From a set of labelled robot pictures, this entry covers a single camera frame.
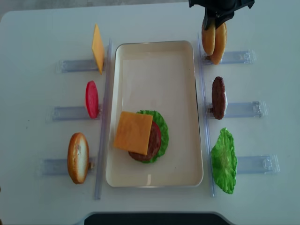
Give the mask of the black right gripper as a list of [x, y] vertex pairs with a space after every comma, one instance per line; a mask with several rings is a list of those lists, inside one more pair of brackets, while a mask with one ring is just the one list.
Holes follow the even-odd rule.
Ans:
[[243, 8], [251, 8], [254, 0], [189, 0], [189, 7], [199, 5], [205, 8], [203, 28], [208, 30], [215, 25], [218, 29], [223, 23], [234, 17], [234, 12]]

